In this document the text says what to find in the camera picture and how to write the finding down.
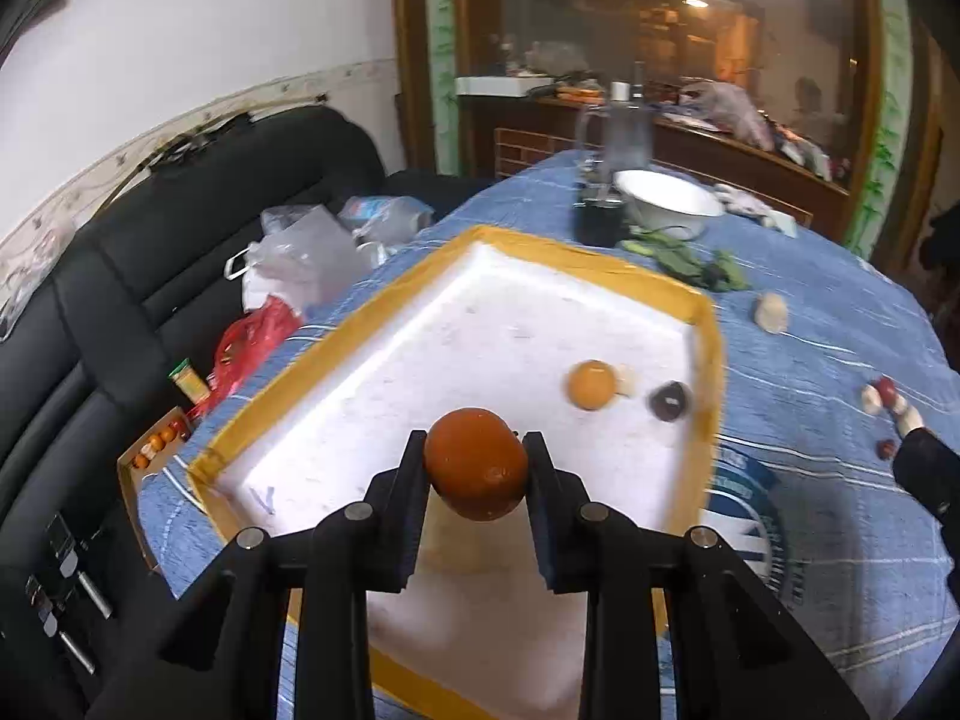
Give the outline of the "dark red apple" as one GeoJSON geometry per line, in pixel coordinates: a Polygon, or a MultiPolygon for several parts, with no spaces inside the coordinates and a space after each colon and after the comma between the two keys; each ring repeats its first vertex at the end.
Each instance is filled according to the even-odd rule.
{"type": "Polygon", "coordinates": [[[895,382],[887,376],[879,377],[874,382],[875,390],[877,390],[880,401],[882,405],[891,410],[896,405],[896,399],[898,398],[898,390],[896,390],[895,382]]]}

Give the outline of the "orange mandarin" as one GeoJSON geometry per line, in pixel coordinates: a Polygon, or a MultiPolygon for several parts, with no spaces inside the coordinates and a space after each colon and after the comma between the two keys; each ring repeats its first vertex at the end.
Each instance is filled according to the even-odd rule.
{"type": "Polygon", "coordinates": [[[617,395],[617,374],[607,362],[588,359],[579,362],[566,378],[566,396],[576,408],[602,410],[617,395]]]}
{"type": "Polygon", "coordinates": [[[436,494],[473,522],[508,515],[526,494],[526,449],[493,411],[449,411],[430,427],[423,457],[436,494]]]}

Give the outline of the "dark red date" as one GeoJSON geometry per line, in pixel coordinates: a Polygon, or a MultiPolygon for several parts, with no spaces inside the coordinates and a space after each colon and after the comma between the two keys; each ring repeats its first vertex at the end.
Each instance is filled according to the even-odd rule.
{"type": "Polygon", "coordinates": [[[892,460],[896,454],[896,442],[893,439],[882,439],[875,446],[878,458],[880,460],[892,460]]]}

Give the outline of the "blue plaid tablecloth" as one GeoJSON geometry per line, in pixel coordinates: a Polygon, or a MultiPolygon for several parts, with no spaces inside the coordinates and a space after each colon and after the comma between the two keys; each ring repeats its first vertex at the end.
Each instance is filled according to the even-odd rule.
{"type": "Polygon", "coordinates": [[[763,575],[872,717],[895,715],[957,626],[934,517],[875,453],[895,433],[862,410],[882,376],[947,444],[958,377],[906,289],[812,231],[740,216],[708,224],[698,254],[731,252],[752,288],[716,301],[727,395],[706,515],[763,575]],[[789,327],[754,322],[760,294],[789,327]]]}

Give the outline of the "white foam tray yellow rim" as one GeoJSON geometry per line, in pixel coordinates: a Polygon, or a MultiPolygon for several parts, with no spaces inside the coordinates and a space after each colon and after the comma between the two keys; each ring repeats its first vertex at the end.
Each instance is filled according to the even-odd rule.
{"type": "MultiPolygon", "coordinates": [[[[221,538],[308,530],[394,468],[412,431],[475,406],[544,434],[592,499],[682,533],[706,499],[723,367],[708,296],[613,255],[475,226],[278,374],[205,444],[190,484],[221,538]],[[588,359],[617,374],[602,410],[566,396],[588,359]],[[690,408],[663,422],[647,399],[672,380],[690,408]]],[[[545,587],[524,509],[478,523],[432,500],[409,585],[368,600],[374,682],[438,718],[574,717],[586,610],[545,587]]]]}

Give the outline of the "red plastic bag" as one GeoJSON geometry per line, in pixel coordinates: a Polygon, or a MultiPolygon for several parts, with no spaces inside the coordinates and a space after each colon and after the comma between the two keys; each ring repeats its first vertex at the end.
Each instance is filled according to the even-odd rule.
{"type": "Polygon", "coordinates": [[[215,351],[210,395],[194,406],[189,416],[205,418],[215,406],[234,395],[301,325],[301,316],[277,296],[268,296],[259,309],[231,323],[215,351]]]}

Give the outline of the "small cardboard box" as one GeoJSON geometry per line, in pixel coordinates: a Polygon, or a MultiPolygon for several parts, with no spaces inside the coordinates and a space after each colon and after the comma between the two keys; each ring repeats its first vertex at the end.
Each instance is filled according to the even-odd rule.
{"type": "Polygon", "coordinates": [[[147,479],[166,470],[166,465],[184,448],[192,431],[194,427],[187,413],[180,406],[174,406],[117,460],[117,479],[128,522],[143,561],[153,572],[158,570],[158,561],[143,529],[139,494],[147,479]]]}

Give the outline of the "green yellow snack packet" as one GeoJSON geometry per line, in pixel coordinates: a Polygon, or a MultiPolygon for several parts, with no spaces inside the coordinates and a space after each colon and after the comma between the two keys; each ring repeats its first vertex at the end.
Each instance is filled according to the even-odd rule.
{"type": "Polygon", "coordinates": [[[202,405],[212,395],[208,383],[195,372],[189,359],[183,359],[179,362],[178,366],[169,372],[169,378],[194,406],[202,405]]]}

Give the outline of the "clear plastic bag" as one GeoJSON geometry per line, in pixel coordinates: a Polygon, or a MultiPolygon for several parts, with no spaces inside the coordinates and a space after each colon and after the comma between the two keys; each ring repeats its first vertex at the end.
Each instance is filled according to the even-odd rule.
{"type": "Polygon", "coordinates": [[[245,312],[277,298],[302,316],[387,259],[379,242],[361,242],[322,205],[272,206],[260,213],[260,226],[262,239],[224,262],[223,276],[241,282],[245,312]]]}

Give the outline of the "green leafy vegetable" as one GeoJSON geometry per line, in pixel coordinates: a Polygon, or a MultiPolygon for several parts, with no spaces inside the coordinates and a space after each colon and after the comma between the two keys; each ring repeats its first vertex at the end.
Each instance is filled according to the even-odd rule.
{"type": "Polygon", "coordinates": [[[742,266],[727,250],[713,249],[709,257],[702,257],[680,239],[640,227],[633,227],[619,242],[619,247],[654,260],[664,275],[693,288],[711,293],[735,293],[752,288],[742,266]]]}

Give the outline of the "white enamel bowl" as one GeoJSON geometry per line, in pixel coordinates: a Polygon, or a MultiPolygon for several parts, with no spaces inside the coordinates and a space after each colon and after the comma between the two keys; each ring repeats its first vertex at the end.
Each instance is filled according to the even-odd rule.
{"type": "Polygon", "coordinates": [[[711,190],[665,172],[620,171],[613,185],[631,224],[677,241],[699,238],[711,220],[724,215],[724,206],[711,190]]]}

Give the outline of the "black leather sofa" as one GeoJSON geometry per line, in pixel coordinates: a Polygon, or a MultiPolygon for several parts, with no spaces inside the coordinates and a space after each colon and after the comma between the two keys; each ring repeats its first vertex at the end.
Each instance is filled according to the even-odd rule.
{"type": "Polygon", "coordinates": [[[78,718],[171,595],[125,518],[117,458],[212,371],[242,312],[224,264],[280,205],[409,195],[447,215],[469,177],[389,172],[327,106],[240,115],[76,232],[2,346],[2,712],[78,718]]]}

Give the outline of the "clear glass pitcher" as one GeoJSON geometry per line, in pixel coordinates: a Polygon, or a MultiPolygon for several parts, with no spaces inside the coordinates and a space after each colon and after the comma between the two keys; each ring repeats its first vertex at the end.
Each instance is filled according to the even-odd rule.
{"type": "Polygon", "coordinates": [[[579,169],[590,184],[610,187],[623,171],[646,171],[652,163],[652,109],[633,86],[613,82],[607,101],[584,106],[576,119],[574,143],[579,169]]]}

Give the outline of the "wooden cabinet counter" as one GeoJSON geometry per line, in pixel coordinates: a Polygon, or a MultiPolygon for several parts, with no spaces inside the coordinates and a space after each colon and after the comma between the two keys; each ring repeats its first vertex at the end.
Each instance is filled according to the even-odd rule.
{"type": "MultiPolygon", "coordinates": [[[[460,146],[473,177],[504,179],[576,146],[579,106],[563,99],[477,94],[467,76],[455,82],[460,146]]],[[[654,124],[652,159],[706,182],[745,188],[802,226],[839,242],[853,219],[854,200],[788,156],[763,151],[726,133],[701,132],[669,119],[654,124]]]]}

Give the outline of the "pink white plastic bag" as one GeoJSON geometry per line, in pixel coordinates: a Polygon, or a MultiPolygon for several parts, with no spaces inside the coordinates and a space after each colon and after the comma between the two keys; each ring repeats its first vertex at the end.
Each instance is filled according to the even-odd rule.
{"type": "Polygon", "coordinates": [[[696,110],[716,127],[729,130],[736,140],[766,153],[775,149],[775,138],[765,117],[740,86],[715,80],[697,80],[680,88],[679,101],[682,106],[696,110]]]}

